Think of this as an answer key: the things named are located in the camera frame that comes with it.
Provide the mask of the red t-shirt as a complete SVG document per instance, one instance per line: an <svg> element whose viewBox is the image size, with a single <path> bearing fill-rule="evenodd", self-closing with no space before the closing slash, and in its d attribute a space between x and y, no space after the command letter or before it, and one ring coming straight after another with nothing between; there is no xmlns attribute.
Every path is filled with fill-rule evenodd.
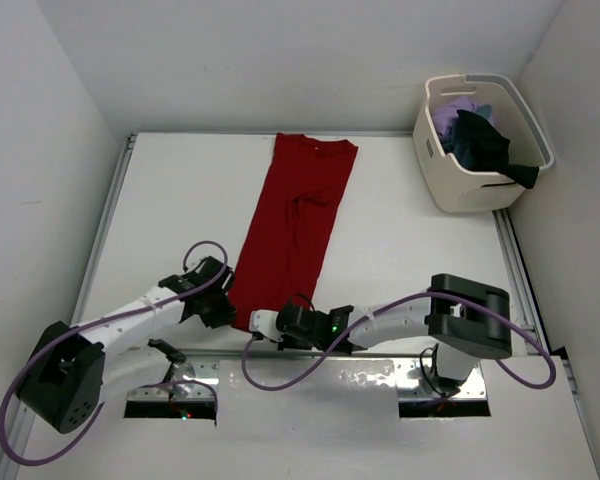
<svg viewBox="0 0 600 480"><path fill-rule="evenodd" d="M348 140L276 135L229 291L235 329L246 331L256 310L313 296L357 153Z"/></svg>

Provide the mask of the black t-shirt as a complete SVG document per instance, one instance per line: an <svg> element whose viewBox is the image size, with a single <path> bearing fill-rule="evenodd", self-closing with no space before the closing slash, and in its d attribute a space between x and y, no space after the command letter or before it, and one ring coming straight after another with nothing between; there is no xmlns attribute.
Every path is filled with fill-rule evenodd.
<svg viewBox="0 0 600 480"><path fill-rule="evenodd" d="M452 149L446 153L452 153L466 170L498 173L525 189L535 186L539 168L512 164L509 139L479 115L465 110L458 115L452 130Z"/></svg>

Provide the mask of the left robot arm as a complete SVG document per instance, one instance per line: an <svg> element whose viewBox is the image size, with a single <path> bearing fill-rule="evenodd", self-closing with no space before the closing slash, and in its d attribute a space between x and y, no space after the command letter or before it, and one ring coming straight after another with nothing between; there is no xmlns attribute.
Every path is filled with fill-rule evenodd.
<svg viewBox="0 0 600 480"><path fill-rule="evenodd" d="M208 329L230 325L236 317L227 297L233 281L231 268L207 256L192 270L160 280L103 324L52 324L30 356L34 364L17 398L55 431L68 434L111 397L182 379L193 369L162 333L184 322Z"/></svg>

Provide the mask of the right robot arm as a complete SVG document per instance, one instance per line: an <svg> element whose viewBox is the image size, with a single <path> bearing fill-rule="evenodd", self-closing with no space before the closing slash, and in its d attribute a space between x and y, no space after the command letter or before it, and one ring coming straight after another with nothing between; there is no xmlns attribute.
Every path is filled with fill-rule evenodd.
<svg viewBox="0 0 600 480"><path fill-rule="evenodd" d="M327 313L289 303L276 315L275 329L284 348L347 355L390 341L430 337L436 341L431 365L420 367L420 378L431 392L449 398L480 360L511 356L510 330L491 316L508 318L510 297L502 289L450 274L432 276L426 292L401 305L347 305Z"/></svg>

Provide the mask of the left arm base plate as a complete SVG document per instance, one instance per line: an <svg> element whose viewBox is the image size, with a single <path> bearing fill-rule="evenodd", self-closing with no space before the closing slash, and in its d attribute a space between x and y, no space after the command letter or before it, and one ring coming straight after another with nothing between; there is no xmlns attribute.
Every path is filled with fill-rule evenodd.
<svg viewBox="0 0 600 480"><path fill-rule="evenodd" d="M169 373L165 382L174 386L137 388L128 392L131 402L203 402L212 401L219 385L220 362L217 360L191 360L182 369Z"/></svg>

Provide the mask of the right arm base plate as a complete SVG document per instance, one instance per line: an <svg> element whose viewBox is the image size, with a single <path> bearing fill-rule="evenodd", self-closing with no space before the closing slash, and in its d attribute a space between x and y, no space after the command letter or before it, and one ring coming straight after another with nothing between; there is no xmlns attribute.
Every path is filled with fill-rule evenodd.
<svg viewBox="0 0 600 480"><path fill-rule="evenodd" d="M418 403L439 400L443 390L431 373L430 357L420 360L418 357L395 357L394 378L398 400L403 403ZM487 388L481 366L477 364L466 381L459 386L452 401L486 401Z"/></svg>

